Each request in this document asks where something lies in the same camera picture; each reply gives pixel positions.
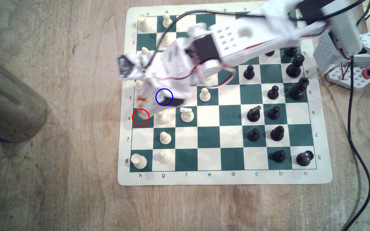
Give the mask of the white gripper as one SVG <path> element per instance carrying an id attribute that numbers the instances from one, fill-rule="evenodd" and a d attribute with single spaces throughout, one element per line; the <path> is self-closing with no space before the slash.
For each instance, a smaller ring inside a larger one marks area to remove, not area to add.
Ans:
<path id="1" fill-rule="evenodd" d="M 176 39 L 158 52 L 145 71 L 143 96 L 136 96 L 136 108 L 144 108 L 151 119 L 164 122 L 164 108 L 196 105 L 196 85 L 201 76 L 191 39 Z"/>

